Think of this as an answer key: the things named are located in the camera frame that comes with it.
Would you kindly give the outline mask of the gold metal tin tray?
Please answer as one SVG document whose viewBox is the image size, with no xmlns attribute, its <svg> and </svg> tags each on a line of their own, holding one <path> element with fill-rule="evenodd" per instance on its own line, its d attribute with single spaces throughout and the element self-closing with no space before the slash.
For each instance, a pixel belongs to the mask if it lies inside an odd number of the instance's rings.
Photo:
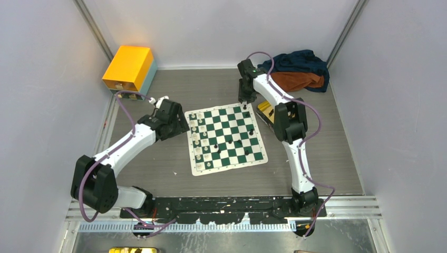
<svg viewBox="0 0 447 253">
<path fill-rule="evenodd" d="M 274 107 L 268 102 L 263 101 L 256 106 L 256 114 L 259 118 L 275 133 L 274 130 Z"/>
</svg>

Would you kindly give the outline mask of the green white chess mat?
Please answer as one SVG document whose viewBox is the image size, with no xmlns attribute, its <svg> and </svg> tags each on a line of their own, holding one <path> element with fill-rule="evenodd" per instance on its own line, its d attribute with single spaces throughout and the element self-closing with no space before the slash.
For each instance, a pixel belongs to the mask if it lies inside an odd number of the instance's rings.
<svg viewBox="0 0 447 253">
<path fill-rule="evenodd" d="M 251 104 L 234 103 L 185 112 L 193 176 L 256 166 L 268 162 Z"/>
</svg>

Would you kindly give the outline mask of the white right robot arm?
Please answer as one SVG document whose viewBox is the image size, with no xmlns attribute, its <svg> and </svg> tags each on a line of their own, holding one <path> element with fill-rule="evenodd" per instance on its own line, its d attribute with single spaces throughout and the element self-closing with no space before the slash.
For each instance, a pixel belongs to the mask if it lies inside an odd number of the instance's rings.
<svg viewBox="0 0 447 253">
<path fill-rule="evenodd" d="M 295 214 L 304 217 L 317 205 L 318 192 L 309 180 L 304 139 L 308 129 L 305 106 L 281 89 L 261 68 L 255 68 L 250 59 L 237 64 L 239 79 L 238 102 L 253 103 L 260 94 L 273 107 L 273 130 L 283 144 L 290 164 L 291 206 Z"/>
</svg>

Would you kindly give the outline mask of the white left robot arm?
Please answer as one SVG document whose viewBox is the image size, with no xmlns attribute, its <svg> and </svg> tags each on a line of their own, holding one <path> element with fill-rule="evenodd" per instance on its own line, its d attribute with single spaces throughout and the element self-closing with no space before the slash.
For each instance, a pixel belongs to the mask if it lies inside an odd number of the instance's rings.
<svg viewBox="0 0 447 253">
<path fill-rule="evenodd" d="M 93 157 L 78 158 L 75 164 L 71 196 L 98 213 L 123 208 L 146 218 L 153 213 L 153 195 L 140 187 L 119 187 L 116 178 L 141 151 L 189 131 L 182 105 L 167 96 L 158 99 L 150 115 L 144 115 L 114 145 Z"/>
</svg>

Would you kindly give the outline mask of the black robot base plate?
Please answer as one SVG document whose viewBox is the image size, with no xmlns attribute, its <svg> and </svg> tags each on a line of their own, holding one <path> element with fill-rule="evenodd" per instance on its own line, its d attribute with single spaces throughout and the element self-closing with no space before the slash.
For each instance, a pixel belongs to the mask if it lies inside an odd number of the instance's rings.
<svg viewBox="0 0 447 253">
<path fill-rule="evenodd" d="M 242 223 L 248 216 L 251 225 L 286 223 L 288 218 L 313 218 L 323 199 L 301 209 L 295 207 L 291 197 L 160 197 L 149 206 L 131 209 L 139 218 L 154 218 L 156 222 L 175 220 L 178 224 L 194 224 L 197 221 L 208 225 Z"/>
</svg>

